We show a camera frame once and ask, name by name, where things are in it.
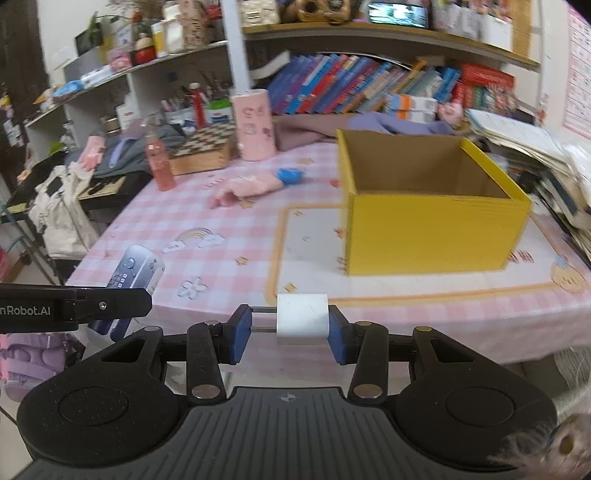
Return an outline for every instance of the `purple bag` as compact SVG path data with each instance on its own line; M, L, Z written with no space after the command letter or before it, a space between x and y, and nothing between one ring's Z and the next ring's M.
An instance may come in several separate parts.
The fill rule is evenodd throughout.
M9 333L0 335L0 380L6 394L21 402L38 384L64 370L66 335L63 333Z

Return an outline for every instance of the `blue cap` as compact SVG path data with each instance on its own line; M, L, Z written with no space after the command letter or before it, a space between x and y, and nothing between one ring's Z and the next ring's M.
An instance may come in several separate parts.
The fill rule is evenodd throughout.
M280 168L276 176L286 185L294 185L301 182L303 172L299 168Z

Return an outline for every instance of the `crosshair logo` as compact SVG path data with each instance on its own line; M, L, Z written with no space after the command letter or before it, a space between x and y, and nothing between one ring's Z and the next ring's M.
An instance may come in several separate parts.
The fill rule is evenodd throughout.
M297 397L291 393L284 393L279 398L282 399L285 403L291 403L293 401L296 401Z

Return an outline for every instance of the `pink cylinder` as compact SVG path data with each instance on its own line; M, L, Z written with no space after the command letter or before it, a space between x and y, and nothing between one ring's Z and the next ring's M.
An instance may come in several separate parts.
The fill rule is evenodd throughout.
M247 90L232 97L238 130L238 148L248 161L265 160L277 153L271 121L269 92Z

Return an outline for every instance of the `open cardboard box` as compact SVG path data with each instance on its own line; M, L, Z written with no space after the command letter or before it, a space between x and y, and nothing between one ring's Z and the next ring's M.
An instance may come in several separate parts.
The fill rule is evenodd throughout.
M462 137L338 131L349 275L499 270L528 196Z

